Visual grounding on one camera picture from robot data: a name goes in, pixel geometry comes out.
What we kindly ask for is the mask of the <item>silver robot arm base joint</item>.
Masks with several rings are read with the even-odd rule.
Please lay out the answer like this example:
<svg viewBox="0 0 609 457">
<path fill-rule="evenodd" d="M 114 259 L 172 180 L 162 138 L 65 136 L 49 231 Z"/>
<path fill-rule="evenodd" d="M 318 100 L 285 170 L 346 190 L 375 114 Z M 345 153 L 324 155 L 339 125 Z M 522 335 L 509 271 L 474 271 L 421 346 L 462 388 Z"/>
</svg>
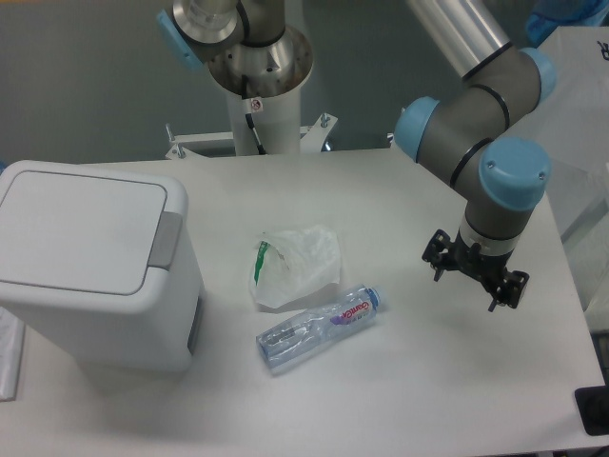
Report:
<svg viewBox="0 0 609 457">
<path fill-rule="evenodd" d="M 173 56 L 243 98 L 301 86 L 313 68 L 306 37 L 285 20 L 285 1 L 173 1 L 156 23 Z"/>
</svg>

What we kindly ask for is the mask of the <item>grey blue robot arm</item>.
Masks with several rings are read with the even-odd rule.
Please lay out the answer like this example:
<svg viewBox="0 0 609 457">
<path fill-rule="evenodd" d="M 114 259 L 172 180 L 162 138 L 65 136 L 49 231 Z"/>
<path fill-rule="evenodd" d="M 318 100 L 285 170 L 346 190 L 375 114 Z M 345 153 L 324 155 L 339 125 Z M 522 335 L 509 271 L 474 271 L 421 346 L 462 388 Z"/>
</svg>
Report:
<svg viewBox="0 0 609 457">
<path fill-rule="evenodd" d="M 515 308 L 526 272 L 507 267 L 551 175 L 538 143 L 508 131 L 556 85 L 551 60 L 516 48 L 481 1 L 413 1 L 410 8 L 464 83 L 444 104 L 422 97 L 403 110 L 396 145 L 466 202 L 458 233 L 438 230 L 422 258 L 437 275 L 481 284 L 493 307 Z"/>
</svg>

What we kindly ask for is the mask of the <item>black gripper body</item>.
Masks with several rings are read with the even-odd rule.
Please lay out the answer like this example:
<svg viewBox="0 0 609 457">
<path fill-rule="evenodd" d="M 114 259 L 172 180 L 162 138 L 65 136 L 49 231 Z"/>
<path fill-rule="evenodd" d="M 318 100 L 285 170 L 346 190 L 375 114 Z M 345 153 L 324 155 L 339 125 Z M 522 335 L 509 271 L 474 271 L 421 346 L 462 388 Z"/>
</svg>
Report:
<svg viewBox="0 0 609 457">
<path fill-rule="evenodd" d="M 457 270 L 480 282 L 486 291 L 496 291 L 503 284 L 512 252 L 501 256 L 482 254 L 480 249 L 468 246 L 458 233 L 446 255 L 447 270 Z"/>
</svg>

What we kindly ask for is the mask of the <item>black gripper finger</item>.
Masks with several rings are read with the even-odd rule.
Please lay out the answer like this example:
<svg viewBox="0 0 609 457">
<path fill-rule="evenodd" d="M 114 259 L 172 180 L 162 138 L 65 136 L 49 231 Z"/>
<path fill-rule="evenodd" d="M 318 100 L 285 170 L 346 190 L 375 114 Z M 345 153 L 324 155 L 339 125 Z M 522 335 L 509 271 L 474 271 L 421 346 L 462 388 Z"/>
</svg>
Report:
<svg viewBox="0 0 609 457">
<path fill-rule="evenodd" d="M 428 242 L 422 259 L 434 270 L 434 281 L 439 281 L 445 271 L 451 269 L 451 239 L 438 229 Z"/>
<path fill-rule="evenodd" d="M 530 275 L 524 271 L 506 270 L 498 279 L 487 282 L 487 291 L 491 295 L 488 310 L 494 311 L 496 307 L 509 307 L 516 309 L 526 290 Z"/>
</svg>

